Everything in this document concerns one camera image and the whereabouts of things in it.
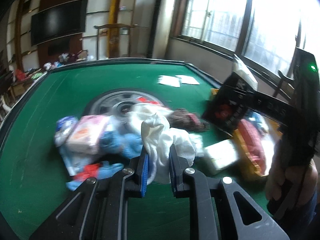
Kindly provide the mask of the person right hand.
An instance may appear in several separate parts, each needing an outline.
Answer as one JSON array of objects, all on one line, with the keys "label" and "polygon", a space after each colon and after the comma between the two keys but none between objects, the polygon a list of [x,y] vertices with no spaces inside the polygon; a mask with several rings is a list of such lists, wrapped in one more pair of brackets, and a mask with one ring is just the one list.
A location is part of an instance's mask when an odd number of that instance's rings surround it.
[{"label": "person right hand", "polygon": [[272,165],[265,186],[266,198],[267,200],[278,200],[281,197],[281,187],[285,180],[299,185],[302,181],[303,175],[305,175],[303,187],[297,201],[298,206],[305,205],[312,198],[314,192],[316,191],[318,180],[316,164],[312,159],[306,172],[304,172],[305,166],[293,166],[284,170],[281,168],[280,164],[280,147],[281,140],[277,142],[274,148]]}]

